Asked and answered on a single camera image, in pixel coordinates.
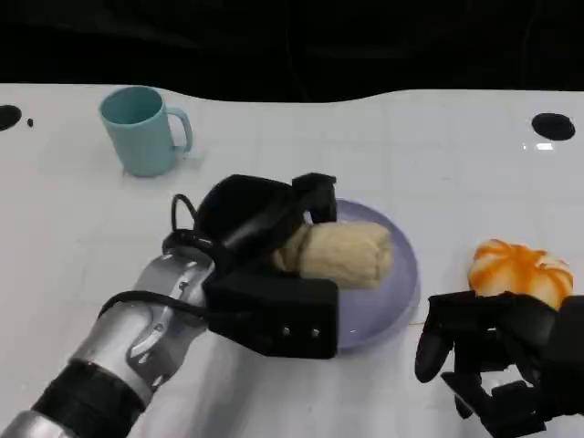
bread roll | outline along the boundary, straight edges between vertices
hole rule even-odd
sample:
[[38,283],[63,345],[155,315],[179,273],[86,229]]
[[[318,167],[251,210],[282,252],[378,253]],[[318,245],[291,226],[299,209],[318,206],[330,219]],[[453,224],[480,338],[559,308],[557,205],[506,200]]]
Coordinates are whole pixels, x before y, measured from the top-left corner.
[[558,309],[572,294],[574,278],[567,263],[546,251],[500,240],[481,244],[468,274],[470,287],[483,297],[509,291],[528,294]]
[[374,289],[393,262],[390,231],[375,223],[305,225],[274,254],[276,266],[340,288]]

robotic hand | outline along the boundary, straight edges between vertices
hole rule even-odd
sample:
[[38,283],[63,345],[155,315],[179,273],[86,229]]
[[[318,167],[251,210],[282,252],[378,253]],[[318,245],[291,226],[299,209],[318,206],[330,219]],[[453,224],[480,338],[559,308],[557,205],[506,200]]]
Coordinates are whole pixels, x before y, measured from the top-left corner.
[[[432,380],[450,351],[454,371],[442,378],[458,413],[475,413],[495,438],[546,430],[560,415],[584,413],[584,297],[569,297],[559,311],[510,292],[478,297],[474,291],[430,298],[416,353],[415,373]],[[516,364],[525,381],[482,388],[481,372]]]
[[[172,232],[135,290],[113,297],[67,367],[1,438],[123,438],[207,329],[270,356],[328,359],[337,351],[338,289],[277,272],[269,257],[309,212],[336,221],[335,179],[284,184],[233,175],[198,213],[172,202]],[[177,227],[183,201],[193,229]]]

ceramic mug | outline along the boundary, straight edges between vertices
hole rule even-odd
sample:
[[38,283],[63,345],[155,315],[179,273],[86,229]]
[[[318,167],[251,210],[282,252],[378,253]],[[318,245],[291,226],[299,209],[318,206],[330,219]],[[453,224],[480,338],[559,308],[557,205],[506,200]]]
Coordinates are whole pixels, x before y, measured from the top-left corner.
[[[121,163],[135,176],[169,171],[176,164],[177,153],[186,153],[193,146],[189,118],[181,109],[166,108],[155,89],[118,89],[101,102],[99,114]],[[172,140],[169,114],[178,117],[184,127],[184,146],[176,146]]]

